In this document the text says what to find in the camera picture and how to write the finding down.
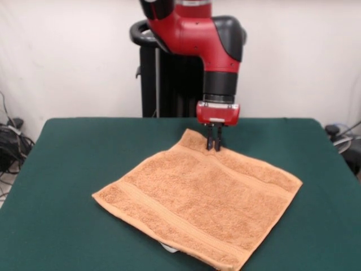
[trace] black cable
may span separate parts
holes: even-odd
[[[0,195],[0,198],[2,198],[3,196],[7,196],[9,194],[9,192],[6,192],[6,193],[2,193],[1,195]]]
[[[0,182],[4,183],[5,185],[12,185],[12,183],[3,181],[2,179],[0,179]]]
[[[35,143],[29,137],[17,130],[14,121],[8,115],[5,96],[1,91],[0,95],[3,98],[5,114],[9,119],[9,122],[14,125],[0,124],[0,172],[16,175]],[[17,162],[18,169],[10,170],[14,162]]]
[[[354,126],[350,127],[349,129],[347,129],[346,131],[342,132],[341,134],[339,134],[338,136],[343,136],[344,134],[348,133],[349,131],[352,131],[353,129],[355,129],[357,126],[359,126],[361,124],[361,120],[356,123]]]
[[[1,92],[1,90],[0,90],[0,95],[2,96],[2,105],[4,107],[5,114],[8,118],[8,120],[14,125],[14,127],[16,127],[14,121],[12,120],[12,118],[9,117],[9,114],[7,113],[6,103],[5,103],[5,95]]]

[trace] electrical wire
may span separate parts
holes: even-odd
[[[340,134],[340,136],[343,136],[344,134],[347,134],[349,131],[352,131],[353,129],[355,129],[357,126],[361,125],[361,120],[356,123],[355,125],[351,126],[349,129],[347,129],[346,131],[342,132]]]
[[[0,95],[3,99],[4,112],[9,119],[7,125],[0,124],[0,172],[16,175],[35,143],[17,129],[16,123],[7,112],[5,96],[1,91]],[[10,171],[14,162],[17,162],[18,170]]]
[[[361,139],[361,136],[358,136],[358,137],[346,137],[346,138],[340,139],[338,141],[335,141],[333,143],[333,145],[338,146],[338,145],[343,144],[345,142],[351,142],[353,140],[360,140],[360,139]]]
[[[14,120],[9,117],[9,114],[6,109],[5,95],[1,92],[1,90],[0,90],[0,95],[2,96],[2,105],[4,107],[5,114],[6,114],[7,118],[10,120],[10,122],[13,124],[13,126],[16,127]]]
[[[338,150],[338,153],[339,154],[343,154],[345,151],[347,151],[350,147],[351,147],[351,144],[352,142],[351,141],[348,141],[347,142],[347,145],[341,149]]]
[[[2,198],[2,197],[5,197],[6,198],[6,196],[9,194],[9,192],[6,192],[6,193],[2,193],[1,195],[0,195],[0,198]]]
[[[343,127],[343,128],[345,128],[346,130],[349,130],[349,129],[350,129],[350,127],[348,127],[346,124],[343,124],[343,123],[334,123],[333,125],[338,126],[338,127]]]

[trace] black joint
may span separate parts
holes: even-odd
[[[212,20],[224,50],[231,58],[241,62],[246,31],[239,21],[232,16],[217,16],[213,17]]]
[[[205,72],[204,94],[234,96],[237,92],[238,74],[232,72]]]

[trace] table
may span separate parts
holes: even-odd
[[[212,270],[114,218],[91,194],[175,144],[195,119],[49,120],[0,209],[2,270]],[[241,119],[224,143],[303,186],[243,270],[359,270],[361,188],[318,122]]]

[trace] green table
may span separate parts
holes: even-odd
[[[212,270],[114,218],[91,194],[175,144],[195,119],[53,119],[0,209],[1,270]],[[227,147],[303,186],[244,270],[360,270],[361,188],[310,119],[241,119]]]

